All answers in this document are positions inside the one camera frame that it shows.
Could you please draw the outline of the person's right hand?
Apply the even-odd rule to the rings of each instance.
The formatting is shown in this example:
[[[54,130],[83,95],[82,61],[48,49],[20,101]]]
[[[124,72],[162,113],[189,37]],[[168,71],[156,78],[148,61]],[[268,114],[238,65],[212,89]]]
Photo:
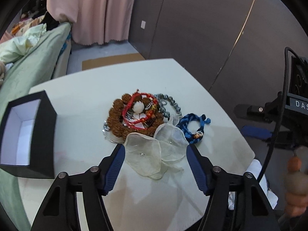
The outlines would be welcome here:
[[[285,175],[285,212],[278,219],[282,225],[287,219],[302,215],[307,210],[307,147],[299,146],[287,164]]]

